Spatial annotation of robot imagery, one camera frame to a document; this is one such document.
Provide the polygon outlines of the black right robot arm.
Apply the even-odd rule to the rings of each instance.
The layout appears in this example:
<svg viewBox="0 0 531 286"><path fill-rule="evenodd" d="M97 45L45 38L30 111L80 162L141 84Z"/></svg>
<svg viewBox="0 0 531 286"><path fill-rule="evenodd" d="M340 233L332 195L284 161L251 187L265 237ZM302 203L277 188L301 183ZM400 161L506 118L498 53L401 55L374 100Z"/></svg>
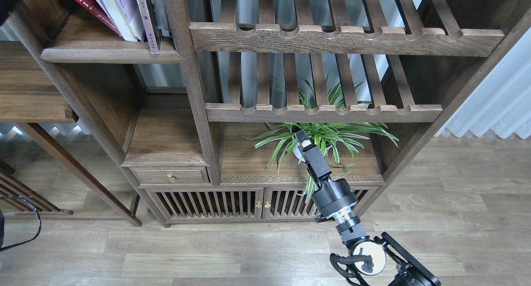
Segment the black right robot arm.
<svg viewBox="0 0 531 286"><path fill-rule="evenodd" d="M348 249L348 256L330 254L334 269L353 286L366 286L364 276L380 274L387 257L396 263L397 274L392 286L439 286L441 282L389 234L370 239L354 212L357 196L345 179L332 180L331 169L304 130L295 137L307 170L317 185L312 199L319 215L317 223L335 220L337 231Z"/></svg>

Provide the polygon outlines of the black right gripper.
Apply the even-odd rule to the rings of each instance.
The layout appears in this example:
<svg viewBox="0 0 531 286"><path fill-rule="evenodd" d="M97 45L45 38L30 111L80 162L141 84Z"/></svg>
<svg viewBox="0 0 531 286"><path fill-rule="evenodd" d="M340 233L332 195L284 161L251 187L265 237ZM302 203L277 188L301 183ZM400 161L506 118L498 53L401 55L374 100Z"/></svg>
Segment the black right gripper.
<svg viewBox="0 0 531 286"><path fill-rule="evenodd" d="M351 190L346 179L332 180L331 169L322 155L320 148L313 144L306 131L295 133L297 148L307 165L312 179L317 182L317 191L312 199L319 210L319 218L330 218L344 207L357 204L357 196Z"/></svg>

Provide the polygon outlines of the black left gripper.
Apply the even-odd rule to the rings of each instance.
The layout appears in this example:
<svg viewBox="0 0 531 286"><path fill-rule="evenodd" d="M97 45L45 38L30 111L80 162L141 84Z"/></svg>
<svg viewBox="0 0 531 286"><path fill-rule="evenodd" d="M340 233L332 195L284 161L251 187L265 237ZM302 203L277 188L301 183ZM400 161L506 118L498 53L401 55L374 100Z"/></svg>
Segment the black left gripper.
<svg viewBox="0 0 531 286"><path fill-rule="evenodd" d="M4 25L20 0L0 0L0 25Z"/></svg>

